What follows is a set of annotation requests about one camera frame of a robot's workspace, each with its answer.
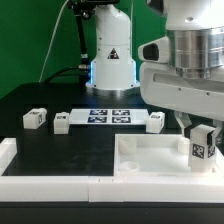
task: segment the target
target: black cable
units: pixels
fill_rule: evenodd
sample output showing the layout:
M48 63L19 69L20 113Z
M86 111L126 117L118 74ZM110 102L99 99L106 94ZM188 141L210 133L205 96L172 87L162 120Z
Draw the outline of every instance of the black cable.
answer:
M47 78L44 83L50 83L50 81L56 77L61 77L61 76L74 76L74 75L77 75L77 74L63 74L64 72L67 72L67 71L73 71L73 70L79 70L78 67L69 67L69 68L64 68L64 69L61 69L60 71L58 72L55 72L52 76L50 76L49 78Z

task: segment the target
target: metal cylinder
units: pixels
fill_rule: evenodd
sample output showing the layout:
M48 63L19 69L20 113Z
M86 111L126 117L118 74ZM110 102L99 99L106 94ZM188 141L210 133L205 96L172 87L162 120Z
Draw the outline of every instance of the metal cylinder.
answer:
M210 78L211 68L224 65L224 27L208 30L167 31L170 64L184 78Z

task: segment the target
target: black and white pattern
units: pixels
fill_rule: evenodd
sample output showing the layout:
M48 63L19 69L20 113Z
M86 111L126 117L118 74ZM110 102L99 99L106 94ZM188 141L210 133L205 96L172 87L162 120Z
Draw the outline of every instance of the black and white pattern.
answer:
M66 116L58 116L57 119L58 120L64 120L64 119L66 119Z
M88 123L94 123L94 124L107 123L107 118L106 117L89 117Z
M39 121L39 124L41 124L43 122L43 117L42 117L42 114L40 114L38 116L38 121Z
M30 112L30 114L37 115L39 112Z
M153 119L160 119L160 116L152 115L151 118L153 118Z
M200 159L204 159L205 156L205 147L197 144L193 144L192 155Z
M112 111L113 116L130 116L130 110L113 110Z
M94 115L94 116L97 116L97 115L103 115L103 116L106 116L108 113L108 110L90 110L90 114L89 115Z
M211 146L208 149L208 158L212 157L215 155L215 146Z
M129 124L131 123L131 118L130 117L113 117L112 118L112 123L114 124Z

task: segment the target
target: white box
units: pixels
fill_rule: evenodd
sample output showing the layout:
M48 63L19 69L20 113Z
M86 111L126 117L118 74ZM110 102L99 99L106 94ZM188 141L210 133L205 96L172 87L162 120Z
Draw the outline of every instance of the white box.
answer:
M68 134L69 113L57 113L54 119L54 134Z
M37 129L46 121L47 110L44 108L32 109L23 116L23 127L25 129Z
M146 132L148 133L160 133L164 126L165 114L162 112L151 113L149 118L146 120Z

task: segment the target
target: white rectangular block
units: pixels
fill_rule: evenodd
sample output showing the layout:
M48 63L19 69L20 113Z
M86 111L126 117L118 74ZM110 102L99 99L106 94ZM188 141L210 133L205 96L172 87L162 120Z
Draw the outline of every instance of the white rectangular block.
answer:
M25 129L37 129L46 121L47 110L44 108L32 109L23 116L23 127Z
M7 169L16 153L16 139L5 138L0 144L0 175Z
M146 120L146 132L159 134L165 122L165 114L162 112L151 113Z
M54 119L54 134L68 134L69 113L57 113Z
M119 177L90 177L90 202L123 202L123 180Z

